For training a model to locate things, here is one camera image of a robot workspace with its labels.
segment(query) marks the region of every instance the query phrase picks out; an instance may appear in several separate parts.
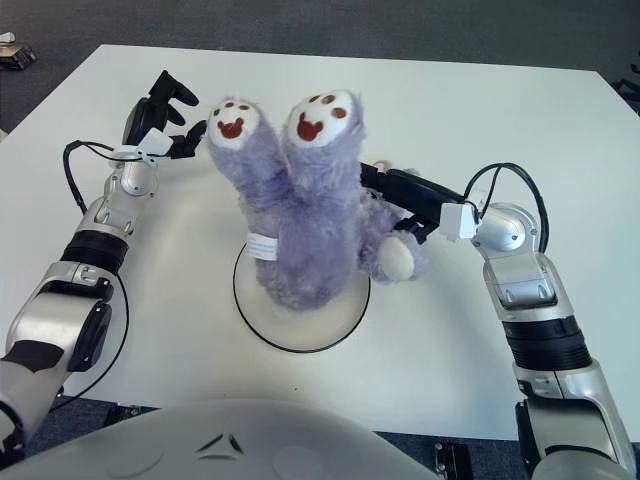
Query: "robotic arm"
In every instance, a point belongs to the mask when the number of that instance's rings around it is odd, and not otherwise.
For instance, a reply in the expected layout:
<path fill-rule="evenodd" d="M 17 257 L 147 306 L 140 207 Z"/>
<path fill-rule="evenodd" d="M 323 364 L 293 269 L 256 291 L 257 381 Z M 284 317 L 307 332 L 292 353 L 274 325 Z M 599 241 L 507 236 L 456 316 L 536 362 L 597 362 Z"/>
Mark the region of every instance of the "robotic arm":
<path fill-rule="evenodd" d="M 186 136 L 162 133 L 167 121 L 185 121 L 171 98 L 197 105 L 184 85 L 163 71 L 134 107 L 123 145 L 112 158 L 113 173 L 104 196 L 87 210 L 72 188 L 84 217 L 61 259 L 53 263 L 13 321 L 0 359 L 0 464 L 23 457 L 24 444 L 36 432 L 63 383 L 99 359 L 111 320 L 109 301 L 145 204 L 158 187 L 157 164 L 194 155 L 206 122 Z M 84 142 L 73 142 L 70 152 Z"/>
<path fill-rule="evenodd" d="M 607 478 L 635 478 L 624 425 L 558 272 L 538 251 L 533 217 L 516 205 L 493 204 L 478 219 L 481 194 L 474 198 L 476 205 L 398 170 L 381 173 L 363 164 L 362 183 L 413 214 L 397 229 L 413 232 L 422 242 L 440 226 L 451 240 L 470 238 L 484 257 L 484 280 L 515 359 L 518 387 L 527 396 L 516 405 L 516 419 L 529 474 L 548 478 L 559 468 L 569 478 L 572 464 L 580 464 L 581 473 L 591 476 L 576 478 L 600 478 L 596 475 L 605 467 L 613 472 Z M 610 460 L 605 467 L 602 458 Z"/>

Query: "small object on floor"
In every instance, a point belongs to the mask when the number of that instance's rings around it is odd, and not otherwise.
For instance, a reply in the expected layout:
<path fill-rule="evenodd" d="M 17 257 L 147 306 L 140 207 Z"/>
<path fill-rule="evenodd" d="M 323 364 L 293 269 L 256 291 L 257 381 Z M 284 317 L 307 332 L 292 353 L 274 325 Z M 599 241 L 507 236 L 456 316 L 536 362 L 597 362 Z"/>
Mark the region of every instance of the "small object on floor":
<path fill-rule="evenodd" d="M 137 417 L 138 415 L 151 412 L 152 410 L 155 410 L 155 408 L 140 407 L 138 405 L 116 405 L 109 409 L 107 418 L 104 420 L 104 427 L 114 425 L 123 420 L 128 420 L 129 418 Z"/>
<path fill-rule="evenodd" d="M 13 43 L 16 41 L 16 36 L 13 32 L 7 32 L 0 35 L 0 43 Z"/>
<path fill-rule="evenodd" d="M 434 445 L 434 471 L 444 480 L 473 480 L 469 448 L 459 443 Z"/>
<path fill-rule="evenodd" d="M 0 35 L 0 69 L 24 70 L 36 61 L 36 54 L 28 45 L 14 43 L 16 37 L 12 32 Z"/>

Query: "white table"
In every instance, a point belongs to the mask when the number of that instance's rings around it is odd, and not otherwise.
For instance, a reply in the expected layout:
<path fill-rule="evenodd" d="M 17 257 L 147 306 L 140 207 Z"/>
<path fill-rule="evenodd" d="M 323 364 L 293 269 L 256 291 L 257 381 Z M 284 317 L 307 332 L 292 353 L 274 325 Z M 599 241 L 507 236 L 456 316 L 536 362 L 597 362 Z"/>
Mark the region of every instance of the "white table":
<path fill-rule="evenodd" d="M 640 119 L 593 72 L 102 46 L 0 144 L 3 338 L 80 220 L 63 147 L 77 138 L 119 144 L 130 109 L 163 68 L 201 100 L 198 108 L 179 107 L 188 125 L 225 94 L 259 102 L 283 124 L 304 96 L 346 87 L 365 105 L 363 161 L 389 159 L 457 191 L 487 163 L 523 165 L 549 209 L 547 253 L 629 434 L 640 440 Z M 99 196 L 107 162 L 82 152 L 72 163 L 86 200 Z M 471 245 L 432 235 L 429 276 L 374 285 L 365 318 L 346 341 L 289 354 L 256 338 L 233 302 L 231 274 L 246 234 L 236 198 L 204 148 L 162 167 L 159 194 L 123 268 L 130 337 L 89 397 L 158 407 L 289 399 L 375 430 L 516 437 L 521 394 Z M 535 210 L 510 173 L 501 175 L 494 199 Z M 111 359 L 123 329 L 118 300 L 102 359 L 74 375 L 67 393 Z"/>

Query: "black cable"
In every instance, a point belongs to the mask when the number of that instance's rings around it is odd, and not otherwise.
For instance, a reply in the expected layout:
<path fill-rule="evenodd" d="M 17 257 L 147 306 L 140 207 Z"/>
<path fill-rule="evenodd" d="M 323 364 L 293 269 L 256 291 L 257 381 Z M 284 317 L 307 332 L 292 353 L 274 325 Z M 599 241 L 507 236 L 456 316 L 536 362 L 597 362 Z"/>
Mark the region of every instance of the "black cable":
<path fill-rule="evenodd" d="M 487 209 L 489 208 L 489 203 L 491 203 L 491 197 L 493 197 L 493 190 L 496 188 L 496 181 L 498 180 L 498 174 L 502 169 L 502 165 L 496 168 L 495 173 L 493 174 L 493 178 L 491 179 L 491 187 L 489 187 L 489 193 L 487 194 L 487 200 L 484 203 L 484 207 L 482 208 L 482 213 L 480 213 L 480 218 L 484 218 L 484 214 L 487 213 Z"/>
<path fill-rule="evenodd" d="M 100 155 L 101 157 L 105 157 L 105 158 L 109 158 L 109 157 L 106 157 L 106 156 L 100 154 L 99 152 L 94 150 L 92 148 L 92 146 L 99 147 L 99 148 L 104 148 L 106 150 L 111 150 L 111 151 L 113 151 L 113 148 L 111 148 L 111 147 L 109 147 L 107 145 L 103 145 L 101 143 L 82 142 L 80 140 L 76 140 L 75 142 L 71 142 L 64 149 L 64 153 L 62 154 L 62 158 L 63 158 L 63 165 L 64 165 L 65 175 L 67 177 L 67 182 L 69 183 L 69 188 L 71 189 L 71 193 L 73 194 L 73 197 L 76 200 L 76 203 L 78 204 L 78 207 L 80 207 L 80 210 L 82 211 L 82 214 L 84 215 L 86 213 L 86 211 L 87 211 L 87 207 L 84 204 L 84 200 L 82 199 L 82 194 L 80 193 L 80 190 L 78 190 L 76 182 L 73 179 L 73 174 L 71 173 L 71 168 L 69 167 L 69 155 L 71 154 L 71 152 L 73 150 L 75 150 L 76 148 L 81 147 L 81 146 L 87 147 L 90 150 L 92 150 L 95 153 L 97 153 L 98 155 Z M 111 159 L 111 158 L 109 158 L 109 159 L 110 160 L 121 161 L 120 159 Z M 118 358 L 120 357 L 120 353 L 122 352 L 122 349 L 124 348 L 124 344 L 127 341 L 127 335 L 129 333 L 130 312 L 129 312 L 129 297 L 127 295 L 127 289 L 124 286 L 124 282 L 122 281 L 122 277 L 120 277 L 120 274 L 117 273 L 117 272 L 116 272 L 116 278 L 118 279 L 118 282 L 120 283 L 120 288 L 122 289 L 122 296 L 124 298 L 124 310 L 125 310 L 124 333 L 122 334 L 122 340 L 120 341 L 120 346 L 118 347 L 118 350 L 116 351 L 116 354 L 113 356 L 113 359 L 111 360 L 111 362 L 109 363 L 107 368 L 105 368 L 104 372 L 102 372 L 98 378 L 96 378 L 93 382 L 91 382 L 91 384 L 88 387 L 86 387 L 85 389 L 83 389 L 81 392 L 77 393 L 76 395 L 74 395 L 70 399 L 65 400 L 61 404 L 56 405 L 55 407 L 52 407 L 51 409 L 49 409 L 49 413 L 55 412 L 56 410 L 58 410 L 58 409 L 60 409 L 60 408 L 62 408 L 64 406 L 69 405 L 71 402 L 76 401 L 82 395 L 84 395 L 89 390 L 91 390 L 93 387 L 95 387 L 107 375 L 107 373 L 109 373 L 109 371 L 111 370 L 113 365 L 115 365 L 116 361 L 118 361 Z"/>
<path fill-rule="evenodd" d="M 494 173 L 493 181 L 491 182 L 491 189 L 489 191 L 489 194 L 487 196 L 487 201 L 482 211 L 482 215 L 484 215 L 484 213 L 486 212 L 489 206 L 491 196 L 493 195 L 493 190 L 495 188 L 495 183 L 498 177 L 498 173 L 503 168 L 511 170 L 516 175 L 518 175 L 525 182 L 527 187 L 529 187 L 529 190 L 531 190 L 531 193 L 533 194 L 533 197 L 536 201 L 536 206 L 538 208 L 538 215 L 540 216 L 540 240 L 538 243 L 538 251 L 540 251 L 541 253 L 544 253 L 547 250 L 547 245 L 549 244 L 549 215 L 547 213 L 547 208 L 544 204 L 544 200 L 542 198 L 542 195 L 540 194 L 540 190 L 538 189 L 538 186 L 533 181 L 533 178 L 531 178 L 531 176 L 527 173 L 527 171 L 524 168 L 522 168 L 520 165 L 517 165 L 515 163 L 509 163 L 509 162 L 493 163 L 491 165 L 487 165 L 486 167 L 481 168 L 471 178 L 471 180 L 469 180 L 469 183 L 467 184 L 467 187 L 465 188 L 465 191 L 464 191 L 464 198 L 469 197 L 469 194 L 471 193 L 471 189 L 473 188 L 473 185 L 478 181 L 478 179 L 482 175 L 484 175 L 486 172 L 490 170 L 495 169 L 496 172 Z"/>
<path fill-rule="evenodd" d="M 76 148 L 79 147 L 86 147 L 89 150 L 91 150 L 93 153 L 95 153 L 96 155 L 101 156 L 102 158 L 106 158 L 107 160 L 113 160 L 116 162 L 138 162 L 140 160 L 142 160 L 142 158 L 113 158 L 113 157 L 109 157 L 107 155 L 104 155 L 102 153 L 100 153 L 99 151 L 97 151 L 95 148 L 93 147 L 98 147 L 98 148 L 103 148 L 105 150 L 109 150 L 110 152 L 113 151 L 113 147 L 110 147 L 109 145 L 105 145 L 103 143 L 98 143 L 98 142 L 88 142 L 88 141 L 83 141 L 83 140 L 75 140 L 73 142 L 71 142 L 69 145 L 67 145 L 64 148 L 64 151 L 62 152 L 62 166 L 64 167 L 64 175 L 67 178 L 67 184 L 69 185 L 69 190 L 71 190 L 71 195 L 73 195 L 73 199 L 76 201 L 76 204 L 78 205 L 78 207 L 80 207 L 80 210 L 82 210 L 82 214 L 84 215 L 87 212 L 87 206 L 84 203 L 84 199 L 82 198 L 82 195 L 80 194 L 80 190 L 78 190 L 78 187 L 76 185 L 75 180 L 73 179 L 73 175 L 71 174 L 71 166 L 69 165 L 69 157 L 71 156 L 71 152 L 73 152 Z M 149 155 L 150 157 L 157 157 L 159 155 Z"/>

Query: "white plush paw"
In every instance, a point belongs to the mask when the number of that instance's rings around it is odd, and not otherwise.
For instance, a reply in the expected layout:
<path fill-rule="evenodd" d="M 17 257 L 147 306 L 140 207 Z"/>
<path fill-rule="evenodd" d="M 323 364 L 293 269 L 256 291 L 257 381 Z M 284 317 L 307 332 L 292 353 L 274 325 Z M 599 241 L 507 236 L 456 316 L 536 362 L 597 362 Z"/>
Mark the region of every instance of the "white plush paw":
<path fill-rule="evenodd" d="M 394 282 L 409 280 L 416 266 L 411 250 L 397 237 L 387 237 L 382 241 L 378 249 L 378 264 Z"/>
<path fill-rule="evenodd" d="M 240 150 L 260 123 L 258 110 L 236 98 L 229 98 L 211 110 L 209 139 L 217 147 Z"/>
<path fill-rule="evenodd" d="M 291 111 L 287 135 L 298 147 L 324 147 L 349 125 L 353 99 L 346 90 L 313 95 Z"/>

